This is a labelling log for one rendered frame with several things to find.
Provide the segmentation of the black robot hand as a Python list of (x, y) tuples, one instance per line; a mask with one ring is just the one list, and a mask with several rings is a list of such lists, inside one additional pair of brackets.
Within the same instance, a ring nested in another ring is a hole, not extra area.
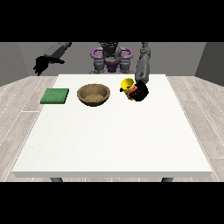
[(51, 63), (64, 64), (65, 61), (62, 59), (56, 59), (52, 57), (39, 56), (36, 58), (36, 65), (33, 70), (37, 76), (40, 76)]
[(133, 98), (133, 101), (141, 102), (149, 93), (146, 84), (143, 81), (135, 82), (136, 90), (129, 95), (130, 98)]

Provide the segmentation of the green square pad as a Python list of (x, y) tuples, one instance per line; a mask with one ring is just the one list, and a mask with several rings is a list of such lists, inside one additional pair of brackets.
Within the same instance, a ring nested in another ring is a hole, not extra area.
[(48, 88), (42, 96), (41, 104), (64, 104), (69, 93), (68, 88)]

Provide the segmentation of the yellow cup with melon print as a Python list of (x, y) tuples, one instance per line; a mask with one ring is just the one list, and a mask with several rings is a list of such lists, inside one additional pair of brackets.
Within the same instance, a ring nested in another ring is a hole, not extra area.
[(136, 84), (131, 78), (126, 78), (121, 82), (120, 91), (124, 92), (127, 98), (131, 101), (133, 101), (133, 98), (130, 98), (130, 94), (133, 93), (136, 89)]

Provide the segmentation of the brown wooden bowl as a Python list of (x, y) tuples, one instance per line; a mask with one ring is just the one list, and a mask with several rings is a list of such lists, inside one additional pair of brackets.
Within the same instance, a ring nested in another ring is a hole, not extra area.
[(84, 85), (77, 91), (79, 100), (90, 107), (102, 105), (109, 96), (109, 88), (105, 85), (96, 83)]

